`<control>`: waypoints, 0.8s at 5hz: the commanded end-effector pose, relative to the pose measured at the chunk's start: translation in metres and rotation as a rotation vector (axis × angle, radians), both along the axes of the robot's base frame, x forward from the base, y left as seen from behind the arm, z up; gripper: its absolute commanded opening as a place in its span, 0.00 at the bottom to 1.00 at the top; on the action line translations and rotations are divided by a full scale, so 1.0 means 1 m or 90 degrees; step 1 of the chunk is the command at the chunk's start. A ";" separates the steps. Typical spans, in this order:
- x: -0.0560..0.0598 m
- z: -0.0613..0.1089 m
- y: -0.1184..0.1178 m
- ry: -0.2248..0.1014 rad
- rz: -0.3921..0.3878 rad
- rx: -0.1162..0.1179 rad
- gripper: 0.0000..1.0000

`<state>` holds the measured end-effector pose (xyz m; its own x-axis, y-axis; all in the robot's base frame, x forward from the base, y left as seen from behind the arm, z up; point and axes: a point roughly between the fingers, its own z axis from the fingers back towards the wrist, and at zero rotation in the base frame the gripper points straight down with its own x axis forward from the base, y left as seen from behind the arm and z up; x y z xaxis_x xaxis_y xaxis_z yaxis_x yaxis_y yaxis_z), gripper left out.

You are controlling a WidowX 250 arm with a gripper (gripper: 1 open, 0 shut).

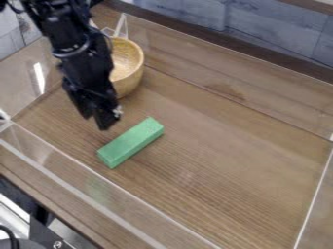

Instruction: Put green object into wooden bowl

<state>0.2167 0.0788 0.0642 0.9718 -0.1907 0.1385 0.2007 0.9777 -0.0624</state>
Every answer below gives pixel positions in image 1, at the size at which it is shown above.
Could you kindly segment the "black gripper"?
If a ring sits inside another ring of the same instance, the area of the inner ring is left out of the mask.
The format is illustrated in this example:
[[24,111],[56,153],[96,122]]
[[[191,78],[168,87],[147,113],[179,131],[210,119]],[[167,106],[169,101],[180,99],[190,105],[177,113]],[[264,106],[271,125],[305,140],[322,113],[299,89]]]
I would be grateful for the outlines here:
[[58,36],[56,58],[64,74],[62,89],[80,116],[93,116],[100,130],[119,121],[121,108],[109,80],[111,48],[100,32],[69,32]]

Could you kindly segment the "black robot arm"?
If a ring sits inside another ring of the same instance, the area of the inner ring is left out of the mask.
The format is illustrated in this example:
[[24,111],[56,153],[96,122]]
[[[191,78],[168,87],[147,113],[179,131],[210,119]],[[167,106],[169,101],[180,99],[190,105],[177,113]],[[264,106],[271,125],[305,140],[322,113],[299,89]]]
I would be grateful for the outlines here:
[[115,69],[112,47],[103,32],[89,24],[85,0],[0,0],[0,12],[9,8],[26,13],[50,44],[58,60],[62,89],[77,113],[93,118],[100,130],[108,130],[120,119],[117,92],[109,79]]

